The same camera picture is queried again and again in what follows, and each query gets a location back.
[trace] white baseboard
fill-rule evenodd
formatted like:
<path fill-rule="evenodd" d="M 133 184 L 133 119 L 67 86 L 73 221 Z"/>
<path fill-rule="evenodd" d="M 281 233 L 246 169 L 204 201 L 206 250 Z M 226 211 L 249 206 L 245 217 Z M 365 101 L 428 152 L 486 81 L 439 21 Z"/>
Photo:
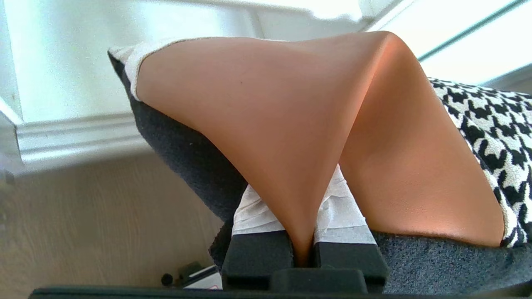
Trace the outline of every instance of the white baseboard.
<path fill-rule="evenodd" d="M 23 119 L 0 97 L 0 113 L 3 113 L 13 124 L 19 125 L 24 123 Z"/>
<path fill-rule="evenodd" d="M 16 134 L 22 174 L 151 151 L 131 113 L 25 123 Z"/>

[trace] black and white patterned fabric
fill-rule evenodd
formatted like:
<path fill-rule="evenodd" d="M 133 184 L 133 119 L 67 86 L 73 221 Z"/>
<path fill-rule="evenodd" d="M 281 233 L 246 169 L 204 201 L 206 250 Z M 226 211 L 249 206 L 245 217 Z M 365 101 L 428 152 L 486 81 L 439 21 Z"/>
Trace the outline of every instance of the black and white patterned fabric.
<path fill-rule="evenodd" d="M 429 80 L 501 206 L 501 246 L 527 243 L 532 236 L 532 96 Z"/>

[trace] white cloth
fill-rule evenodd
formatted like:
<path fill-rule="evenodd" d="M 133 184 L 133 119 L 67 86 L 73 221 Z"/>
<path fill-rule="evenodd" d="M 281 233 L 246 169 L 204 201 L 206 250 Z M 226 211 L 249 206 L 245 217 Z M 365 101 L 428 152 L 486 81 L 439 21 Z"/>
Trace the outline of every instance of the white cloth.
<path fill-rule="evenodd" d="M 235 212 L 232 234 L 278 230 L 285 229 L 257 192 L 248 185 Z M 314 242 L 375 244 L 339 165 L 336 165 L 318 210 Z"/>
<path fill-rule="evenodd" d="M 146 57 L 152 55 L 153 53 L 159 51 L 162 48 L 168 47 L 175 43 L 180 43 L 182 41 L 210 38 L 210 37 L 198 37 L 198 38 L 166 38 L 157 41 L 150 41 L 140 43 L 134 46 L 126 47 L 111 47 L 109 48 L 109 53 L 113 55 L 114 58 L 118 59 L 124 64 L 124 69 L 126 75 L 128 76 L 129 81 L 131 82 L 131 94 L 133 97 L 140 101 L 137 96 L 137 79 L 138 73 L 140 71 L 140 65 L 146 59 Z"/>

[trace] wooden floor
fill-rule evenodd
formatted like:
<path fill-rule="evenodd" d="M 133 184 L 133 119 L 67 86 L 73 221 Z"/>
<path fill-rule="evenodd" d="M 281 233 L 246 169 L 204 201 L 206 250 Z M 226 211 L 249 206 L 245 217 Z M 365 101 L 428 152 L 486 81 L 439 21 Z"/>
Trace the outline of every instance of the wooden floor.
<path fill-rule="evenodd" d="M 16 180 L 0 193 L 0 298 L 45 285 L 160 286 L 221 222 L 155 155 Z"/>

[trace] white wall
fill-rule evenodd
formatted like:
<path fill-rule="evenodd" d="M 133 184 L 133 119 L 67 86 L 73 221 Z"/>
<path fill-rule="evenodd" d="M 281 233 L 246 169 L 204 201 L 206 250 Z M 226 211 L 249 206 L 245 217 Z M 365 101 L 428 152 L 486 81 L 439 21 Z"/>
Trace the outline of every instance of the white wall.
<path fill-rule="evenodd" d="M 290 41 L 315 39 L 360 31 L 392 2 L 393 0 L 358 0 L 363 15 L 358 22 L 347 18 L 320 20 L 311 13 L 271 10 L 258 10 L 258 17 L 264 37 L 267 39 Z"/>
<path fill-rule="evenodd" d="M 258 12 L 264 38 L 306 40 L 357 32 L 367 23 L 348 20 L 319 20 L 310 13 Z"/>
<path fill-rule="evenodd" d="M 22 170 L 19 145 L 16 142 L 15 126 L 0 112 L 0 180 L 3 171 L 18 173 Z"/>
<path fill-rule="evenodd" d="M 10 112 L 15 113 L 19 118 L 22 116 L 4 3 L 0 0 L 0 102 L 2 100 L 5 102 L 0 103 L 0 112 L 6 113 L 7 111 L 4 110 L 10 109 Z"/>
<path fill-rule="evenodd" d="M 480 85 L 532 63 L 532 1 L 421 62 L 430 77 Z"/>
<path fill-rule="evenodd" d="M 420 57 L 510 2 L 512 0 L 415 0 L 391 21 L 373 30 L 397 34 Z"/>
<path fill-rule="evenodd" d="M 169 36 L 252 36 L 243 11 L 146 0 L 4 0 L 25 122 L 127 113 L 107 49 Z"/>

